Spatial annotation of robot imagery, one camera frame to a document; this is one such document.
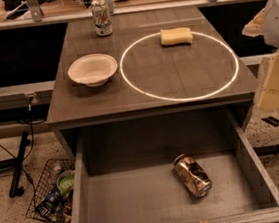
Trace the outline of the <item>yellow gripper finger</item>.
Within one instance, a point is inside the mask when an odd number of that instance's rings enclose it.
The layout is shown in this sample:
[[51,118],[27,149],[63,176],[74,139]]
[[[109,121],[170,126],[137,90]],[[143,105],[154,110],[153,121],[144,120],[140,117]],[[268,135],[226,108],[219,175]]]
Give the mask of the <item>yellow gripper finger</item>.
[[268,62],[257,105],[263,112],[272,112],[279,108],[279,50]]
[[242,34],[248,37],[263,35],[263,20],[265,9],[260,10],[242,30]]

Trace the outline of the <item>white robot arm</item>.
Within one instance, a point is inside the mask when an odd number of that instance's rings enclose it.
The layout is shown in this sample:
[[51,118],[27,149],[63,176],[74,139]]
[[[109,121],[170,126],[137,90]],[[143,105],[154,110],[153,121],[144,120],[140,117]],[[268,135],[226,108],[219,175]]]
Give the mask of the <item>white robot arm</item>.
[[259,111],[271,113],[279,109],[279,0],[268,0],[264,9],[245,25],[242,34],[248,37],[262,35],[267,45],[276,48],[268,62],[261,91],[255,98]]

